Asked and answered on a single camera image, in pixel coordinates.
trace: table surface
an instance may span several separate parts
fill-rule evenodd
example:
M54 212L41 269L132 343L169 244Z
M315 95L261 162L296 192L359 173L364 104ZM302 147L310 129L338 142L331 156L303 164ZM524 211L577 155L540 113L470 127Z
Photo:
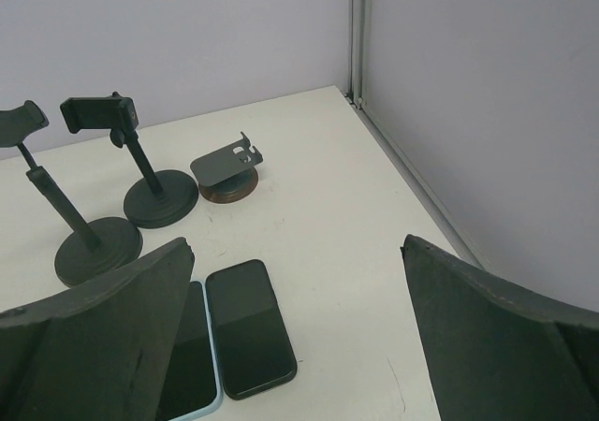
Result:
M438 420L400 246L415 234L453 253L446 238L334 87L140 129L139 141L155 170L191 173L241 130L264 154L254 192L229 205L200 198L179 223L142 229L142 254L185 237L202 280L263 260L298 375L243 401L225 397L204 419ZM124 216L139 171L108 132L35 158L87 220ZM20 157L0 161L0 311L66 289L53 258L69 228L26 170Z

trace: stand pole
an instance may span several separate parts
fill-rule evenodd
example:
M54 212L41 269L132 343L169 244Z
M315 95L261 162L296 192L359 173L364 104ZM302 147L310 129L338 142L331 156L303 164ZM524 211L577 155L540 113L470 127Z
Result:
M31 181L37 190L48 199L50 204L52 204L60 216L63 217L75 234L79 236L85 247L90 252L97 250L102 244L100 237L98 237L85 220L83 220L83 217L77 212L73 203L71 203L63 191L60 190L60 187L58 187L58 184L56 184L46 169L36 164L33 156L25 146L20 143L17 147L31 168L27 172L29 181Z
M161 194L164 189L156 177L156 174L153 172L152 166L150 165L150 161L148 161L145 152L143 152L141 145L139 145L137 133L134 138L129 138L125 145L127 146L129 152L131 152L133 160L138 165L139 171L141 171L141 174L150 186L152 193L154 195Z

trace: black metal stand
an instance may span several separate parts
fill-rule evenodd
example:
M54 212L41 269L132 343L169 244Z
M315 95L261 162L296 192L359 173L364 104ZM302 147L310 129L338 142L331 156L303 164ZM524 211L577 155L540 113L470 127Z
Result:
M69 98L61 111L71 133L110 129L112 144L126 145L143 176L124 198L124 214L135 225L149 229L172 225L196 206L199 192L191 176L179 170L154 173L139 145L138 117L131 98L116 92L102 98Z
M22 143L17 147L31 168L29 181L73 229L54 258L56 274L65 285L84 283L139 257L143 240L131 222L107 217L87 224L46 169L36 164Z
M194 179L179 170L154 173L141 149L137 133L125 145L143 175L124 197L124 214L139 227L149 229L172 225L196 206L198 191Z
M250 139L241 133L241 140L199 157L190 168L199 182L199 192L212 203L239 201L258 186L256 167L262 154L251 147Z
M27 136L46 126L46 114L33 101L27 100L12 110L0 110L0 147L19 149L30 168L29 181L73 229L54 259L58 278L73 286L137 259L143 240L138 229L124 218L102 218L85 223L50 174L36 164L23 145Z

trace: black smartphone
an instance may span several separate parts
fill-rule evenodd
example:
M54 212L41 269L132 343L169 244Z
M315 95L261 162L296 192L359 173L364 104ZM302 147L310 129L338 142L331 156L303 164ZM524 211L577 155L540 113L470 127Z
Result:
M214 272L206 293L225 393L244 399L295 377L298 364L262 261Z
M170 355L156 421L188 414L201 416L216 410L221 402L222 392L214 365L215 352L206 307L202 283L191 282Z

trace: phone case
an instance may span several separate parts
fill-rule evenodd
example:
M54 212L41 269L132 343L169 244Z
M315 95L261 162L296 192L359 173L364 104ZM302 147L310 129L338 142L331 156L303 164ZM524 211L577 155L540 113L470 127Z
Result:
M214 381L216 382L216 398L214 401L199 410L190 412L189 414L182 414L176 418L172 418L170 421L191 421L198 419L207 414L211 414L218 409L223 402L223 385L221 383L220 373L218 371L218 362L216 361L216 349L214 348L214 337L212 335L212 320L210 317L210 311L208 310L208 295L206 295L206 286L199 279L192 279L192 283L200 283L202 286L202 293L204 294L204 309L206 311L206 321L208 324L208 336L210 338L210 349L212 353L212 367L214 369Z

